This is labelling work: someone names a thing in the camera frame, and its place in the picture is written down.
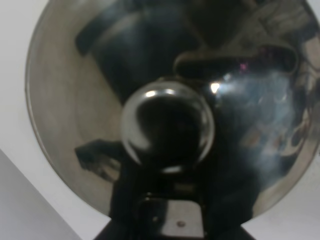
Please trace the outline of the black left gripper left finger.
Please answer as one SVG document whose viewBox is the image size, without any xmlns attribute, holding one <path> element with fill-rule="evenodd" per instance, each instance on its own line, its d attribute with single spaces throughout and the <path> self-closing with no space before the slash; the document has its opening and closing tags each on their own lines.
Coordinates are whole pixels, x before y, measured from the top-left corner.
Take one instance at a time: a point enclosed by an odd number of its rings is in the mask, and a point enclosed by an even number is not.
<svg viewBox="0 0 320 240">
<path fill-rule="evenodd" d="M 140 172 L 120 175 L 113 186 L 110 221 L 95 237 L 96 240 L 139 240 L 138 203 L 142 195 Z"/>
</svg>

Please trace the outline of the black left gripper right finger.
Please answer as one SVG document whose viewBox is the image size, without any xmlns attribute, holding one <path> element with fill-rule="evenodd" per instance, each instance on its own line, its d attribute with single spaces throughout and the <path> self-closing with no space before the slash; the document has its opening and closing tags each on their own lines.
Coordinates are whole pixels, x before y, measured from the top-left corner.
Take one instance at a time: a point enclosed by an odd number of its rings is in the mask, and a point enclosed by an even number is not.
<svg viewBox="0 0 320 240">
<path fill-rule="evenodd" d="M 241 224 L 253 216 L 253 186 L 233 188 L 205 184 L 201 187 L 204 229 L 209 240 L 233 239 Z"/>
</svg>

